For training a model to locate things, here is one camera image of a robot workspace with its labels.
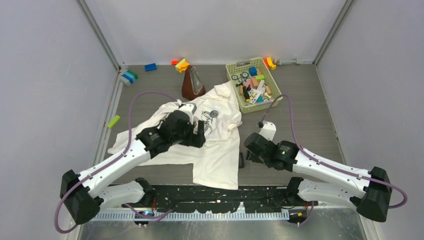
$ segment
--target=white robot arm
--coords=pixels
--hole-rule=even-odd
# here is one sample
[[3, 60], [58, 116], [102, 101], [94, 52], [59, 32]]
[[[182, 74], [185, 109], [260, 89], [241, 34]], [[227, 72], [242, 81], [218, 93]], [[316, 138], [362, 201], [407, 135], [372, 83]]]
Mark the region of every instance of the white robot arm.
[[[170, 146], [181, 144], [200, 148], [205, 143], [204, 122], [197, 122], [197, 131], [193, 123], [193, 114], [196, 111], [194, 103], [177, 102], [178, 110], [171, 112], [159, 126], [143, 129], [136, 138], [130, 142], [127, 152], [124, 149], [110, 156], [96, 166], [75, 174], [69, 170], [62, 176], [60, 198], [75, 184], [86, 176], [88, 180], [78, 186], [64, 204], [73, 217], [76, 224], [84, 224], [96, 216], [98, 212], [106, 208], [119, 206], [125, 203], [137, 203], [141, 201], [146, 192], [151, 191], [150, 185], [143, 178], [138, 178], [127, 184], [109, 186], [117, 178], [138, 166], [154, 158], [160, 153], [166, 152]], [[112, 165], [101, 172], [94, 174], [112, 161]]]
[[295, 143], [289, 141], [273, 143], [275, 133], [275, 124], [265, 121], [260, 132], [252, 133], [244, 142], [250, 153], [247, 158], [253, 162], [265, 163], [269, 168], [305, 174], [327, 182], [313, 182], [301, 177], [292, 177], [287, 186], [287, 192], [291, 195], [287, 196], [289, 201], [334, 203], [353, 208], [371, 220], [386, 221], [392, 188], [361, 177], [356, 178], [327, 166], [390, 183], [384, 169], [374, 167], [369, 171], [347, 166], [303, 148], [308, 155], [318, 161], [312, 160], [299, 150]]

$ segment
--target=blue toy block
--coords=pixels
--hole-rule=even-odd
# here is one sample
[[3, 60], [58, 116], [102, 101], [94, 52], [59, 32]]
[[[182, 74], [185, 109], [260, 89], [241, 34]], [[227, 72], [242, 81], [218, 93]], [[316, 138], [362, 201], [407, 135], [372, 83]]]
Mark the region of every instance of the blue toy block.
[[131, 73], [125, 72], [124, 74], [122, 74], [122, 77], [128, 79], [128, 81], [133, 84], [136, 81], [136, 77], [131, 75]]
[[156, 68], [156, 63], [145, 65], [144, 66], [144, 69], [146, 70], [146, 72], [156, 70], [157, 69]]
[[252, 77], [258, 75], [258, 71], [256, 71], [256, 67], [254, 66], [249, 67], [249, 73]]

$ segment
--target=plastic basket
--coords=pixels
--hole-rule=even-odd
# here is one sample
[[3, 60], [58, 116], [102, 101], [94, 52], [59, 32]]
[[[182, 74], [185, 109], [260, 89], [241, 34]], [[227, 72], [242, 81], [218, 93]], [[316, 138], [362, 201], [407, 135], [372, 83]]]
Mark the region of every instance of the plastic basket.
[[[239, 87], [236, 86], [236, 84], [239, 83], [237, 80], [232, 80], [232, 75], [237, 75], [243, 72], [249, 72], [250, 67], [256, 67], [260, 70], [260, 72], [265, 77], [264, 81], [265, 84], [271, 89], [271, 99], [266, 102], [260, 102], [251, 104], [245, 101], [245, 98], [243, 95], [239, 94]], [[250, 60], [241, 61], [241, 62], [235, 62], [235, 63], [229, 63], [225, 65], [226, 68], [226, 76], [230, 82], [232, 82], [232, 87], [235, 90], [238, 106], [240, 107], [240, 112], [242, 114], [252, 113], [259, 110], [267, 109], [272, 101], [275, 99], [275, 97], [279, 96], [281, 94], [280, 89], [278, 88], [276, 81], [274, 80], [273, 76], [271, 75], [269, 69], [265, 65], [264, 60], [261, 57], [254, 57]], [[280, 97], [273, 105], [273, 107], [277, 106], [279, 102], [283, 99]]]

